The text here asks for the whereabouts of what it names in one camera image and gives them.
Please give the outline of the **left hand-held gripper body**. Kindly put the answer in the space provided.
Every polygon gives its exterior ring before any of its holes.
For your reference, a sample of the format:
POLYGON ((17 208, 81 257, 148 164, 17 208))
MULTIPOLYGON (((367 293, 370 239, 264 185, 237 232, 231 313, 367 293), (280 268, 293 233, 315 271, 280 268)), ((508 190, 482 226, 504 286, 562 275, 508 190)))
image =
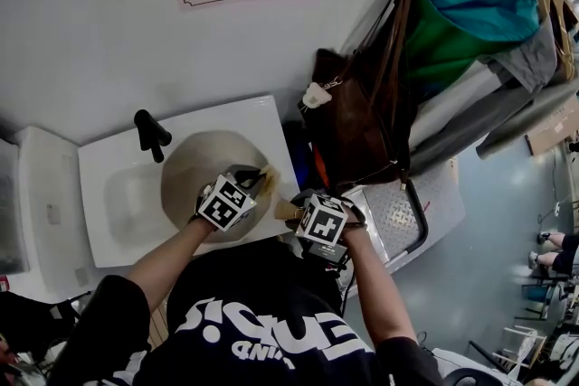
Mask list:
POLYGON ((197 202, 197 216, 208 220, 216 229, 227 232, 245 219, 257 202, 247 193, 249 184, 238 184, 234 174, 249 165, 232 165, 206 185, 197 202))

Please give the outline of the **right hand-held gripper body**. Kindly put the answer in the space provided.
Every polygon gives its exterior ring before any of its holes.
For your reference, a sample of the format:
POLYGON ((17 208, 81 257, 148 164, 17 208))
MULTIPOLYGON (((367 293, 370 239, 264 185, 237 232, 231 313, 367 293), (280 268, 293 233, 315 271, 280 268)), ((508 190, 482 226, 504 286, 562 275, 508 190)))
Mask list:
POLYGON ((346 198, 313 193, 304 202, 296 235, 322 245, 335 246, 344 229, 365 227, 365 215, 346 198))

